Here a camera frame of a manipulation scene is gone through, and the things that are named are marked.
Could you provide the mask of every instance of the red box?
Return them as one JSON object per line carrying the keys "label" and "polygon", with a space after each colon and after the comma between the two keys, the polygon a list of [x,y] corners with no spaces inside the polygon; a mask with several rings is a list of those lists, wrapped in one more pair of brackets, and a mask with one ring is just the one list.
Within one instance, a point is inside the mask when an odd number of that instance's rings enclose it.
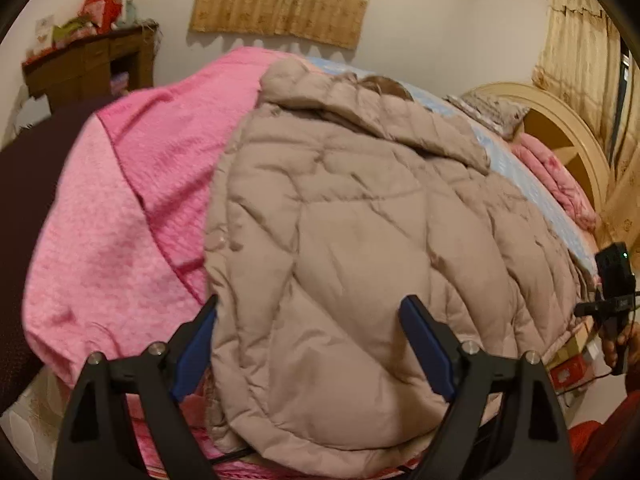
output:
{"label": "red box", "polygon": [[553,368],[549,374],[554,388],[564,390],[581,381],[588,368],[589,365],[580,354]]}

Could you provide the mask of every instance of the pink blanket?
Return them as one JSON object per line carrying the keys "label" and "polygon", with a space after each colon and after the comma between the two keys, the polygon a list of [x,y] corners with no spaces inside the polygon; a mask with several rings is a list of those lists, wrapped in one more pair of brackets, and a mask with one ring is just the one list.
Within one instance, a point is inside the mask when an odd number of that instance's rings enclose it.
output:
{"label": "pink blanket", "polygon": [[529,134],[520,134],[511,151],[551,195],[564,211],[585,231],[593,232],[597,215],[584,190],[548,147]]}
{"label": "pink blanket", "polygon": [[[286,54],[240,48],[196,75],[133,93],[84,126],[58,183],[23,304],[33,351],[72,386],[89,353],[136,355],[206,300],[203,226],[216,161]],[[130,402],[139,413],[135,400]],[[183,405],[202,426],[203,403]],[[209,456],[218,452],[196,430]],[[159,465],[142,442],[145,461]]]}

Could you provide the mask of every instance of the curved headboard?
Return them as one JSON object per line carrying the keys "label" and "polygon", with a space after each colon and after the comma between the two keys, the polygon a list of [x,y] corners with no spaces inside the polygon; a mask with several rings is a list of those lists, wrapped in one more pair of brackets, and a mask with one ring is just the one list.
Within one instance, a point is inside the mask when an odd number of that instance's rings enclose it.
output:
{"label": "curved headboard", "polygon": [[593,208],[601,211],[606,199],[609,165],[588,126],[574,110],[555,95],[524,83],[489,83],[474,91],[505,97],[530,107],[532,111],[524,120],[525,131],[550,149],[573,146],[577,156],[566,168],[582,186]]}

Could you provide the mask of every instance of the wall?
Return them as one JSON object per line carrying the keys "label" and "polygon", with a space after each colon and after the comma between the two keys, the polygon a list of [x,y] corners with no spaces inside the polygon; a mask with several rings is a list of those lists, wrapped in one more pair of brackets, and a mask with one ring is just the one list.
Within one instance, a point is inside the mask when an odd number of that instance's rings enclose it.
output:
{"label": "wall", "polygon": [[[56,11],[64,22],[82,0],[31,0],[0,46],[0,132],[22,79],[19,61],[34,22]],[[135,0],[164,38],[156,84],[185,78],[240,44],[346,62],[446,95],[495,80],[528,81],[545,38],[546,0],[371,0],[355,52],[296,38],[188,31],[193,0]]]}

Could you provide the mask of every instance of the metal screw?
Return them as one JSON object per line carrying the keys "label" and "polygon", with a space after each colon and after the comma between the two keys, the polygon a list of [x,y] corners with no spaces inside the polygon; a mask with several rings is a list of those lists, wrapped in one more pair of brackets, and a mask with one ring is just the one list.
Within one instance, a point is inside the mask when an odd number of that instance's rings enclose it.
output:
{"label": "metal screw", "polygon": [[537,365],[542,360],[540,354],[535,350],[527,350],[524,353],[524,358],[532,365]]}
{"label": "metal screw", "polygon": [[462,343],[462,349],[466,354],[476,355],[480,351],[480,345],[475,341],[465,341]]}
{"label": "metal screw", "polygon": [[148,351],[151,355],[162,355],[166,351],[166,344],[162,341],[156,341],[149,345]]}
{"label": "metal screw", "polygon": [[102,352],[93,352],[87,358],[87,362],[91,365],[97,365],[100,361],[104,359],[104,354]]}

